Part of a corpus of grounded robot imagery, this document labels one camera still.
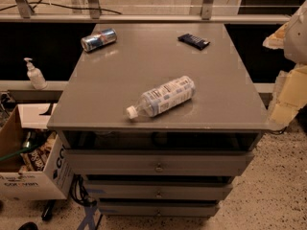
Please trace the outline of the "cream flat gripper finger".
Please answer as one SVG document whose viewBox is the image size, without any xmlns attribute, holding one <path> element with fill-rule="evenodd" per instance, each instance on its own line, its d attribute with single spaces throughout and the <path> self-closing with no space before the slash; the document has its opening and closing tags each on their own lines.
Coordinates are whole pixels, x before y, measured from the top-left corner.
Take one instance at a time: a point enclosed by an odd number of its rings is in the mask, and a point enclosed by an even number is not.
<svg viewBox="0 0 307 230">
<path fill-rule="evenodd" d="M 286 127 L 307 104 L 307 65 L 297 64 L 290 72 L 280 71 L 269 104 L 269 120 Z"/>
</svg>

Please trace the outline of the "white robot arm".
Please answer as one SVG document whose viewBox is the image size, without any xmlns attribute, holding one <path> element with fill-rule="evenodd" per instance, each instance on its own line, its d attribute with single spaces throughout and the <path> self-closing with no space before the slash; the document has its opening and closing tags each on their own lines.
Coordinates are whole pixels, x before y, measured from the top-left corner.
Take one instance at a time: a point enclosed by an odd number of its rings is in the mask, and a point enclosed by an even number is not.
<svg viewBox="0 0 307 230">
<path fill-rule="evenodd" d="M 282 49 L 284 57 L 295 63 L 290 72 L 279 72 L 269 104 L 268 121 L 286 127 L 307 104 L 307 1 L 263 45 Z"/>
</svg>

